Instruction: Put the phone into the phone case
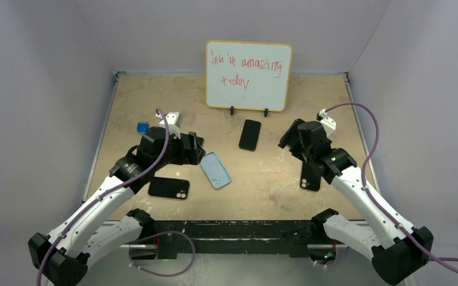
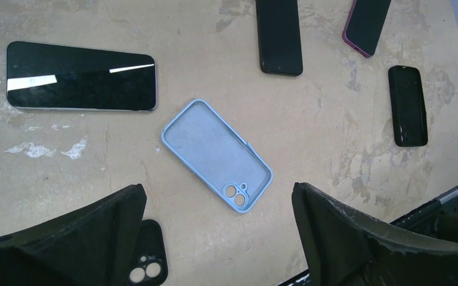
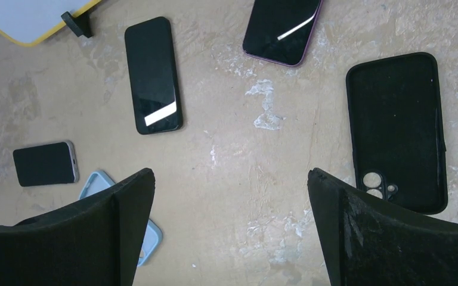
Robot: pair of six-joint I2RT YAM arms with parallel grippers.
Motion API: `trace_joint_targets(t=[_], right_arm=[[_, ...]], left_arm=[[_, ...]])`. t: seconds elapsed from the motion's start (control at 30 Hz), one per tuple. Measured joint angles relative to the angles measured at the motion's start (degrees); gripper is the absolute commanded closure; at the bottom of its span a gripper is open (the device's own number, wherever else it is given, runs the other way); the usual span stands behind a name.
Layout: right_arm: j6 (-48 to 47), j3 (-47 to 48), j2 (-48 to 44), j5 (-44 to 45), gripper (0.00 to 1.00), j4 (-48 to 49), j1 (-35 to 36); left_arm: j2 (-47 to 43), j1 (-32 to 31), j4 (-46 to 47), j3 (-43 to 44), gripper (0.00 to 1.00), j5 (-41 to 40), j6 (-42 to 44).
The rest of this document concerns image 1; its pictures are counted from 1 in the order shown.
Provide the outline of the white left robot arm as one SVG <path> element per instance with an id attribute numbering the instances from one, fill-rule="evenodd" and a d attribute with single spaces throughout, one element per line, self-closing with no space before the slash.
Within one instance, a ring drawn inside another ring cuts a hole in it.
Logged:
<path id="1" fill-rule="evenodd" d="M 28 241 L 38 270 L 36 285 L 46 278 L 54 285 L 77 285 L 97 261 L 132 242 L 163 241 L 178 231 L 161 231 L 146 211 L 134 209 L 109 228 L 107 218 L 155 179 L 169 165 L 198 165 L 206 154 L 204 139 L 195 132 L 175 133 L 173 126 L 152 127 L 110 169 L 99 189 L 61 225 Z"/>

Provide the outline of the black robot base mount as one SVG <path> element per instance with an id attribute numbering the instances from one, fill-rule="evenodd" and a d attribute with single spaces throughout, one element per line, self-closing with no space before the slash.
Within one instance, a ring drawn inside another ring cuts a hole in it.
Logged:
<path id="1" fill-rule="evenodd" d="M 156 220 L 136 242 L 152 244 L 158 259 L 178 254 L 284 254 L 330 263 L 345 250 L 310 220 Z"/>

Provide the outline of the black phone case with cutouts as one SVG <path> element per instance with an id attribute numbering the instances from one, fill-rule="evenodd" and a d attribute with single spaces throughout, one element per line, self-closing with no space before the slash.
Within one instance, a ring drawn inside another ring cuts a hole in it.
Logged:
<path id="1" fill-rule="evenodd" d="M 190 182 L 183 179 L 155 177 L 148 187 L 148 195 L 152 197 L 186 200 Z"/>

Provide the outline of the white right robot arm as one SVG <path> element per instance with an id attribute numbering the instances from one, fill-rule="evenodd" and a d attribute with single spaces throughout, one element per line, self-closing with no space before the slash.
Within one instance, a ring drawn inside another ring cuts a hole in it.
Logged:
<path id="1" fill-rule="evenodd" d="M 415 227 L 390 206 L 363 179 L 356 161 L 342 148 L 332 148 L 329 135 L 333 120 L 306 122 L 296 119 L 280 139 L 313 172 L 338 190 L 363 215 L 369 228 L 352 223 L 328 209 L 312 218 L 312 237 L 324 243 L 329 238 L 346 244 L 372 263 L 376 273 L 389 285 L 398 285 L 429 262 L 424 253 L 432 248 L 434 236 L 425 226 Z"/>

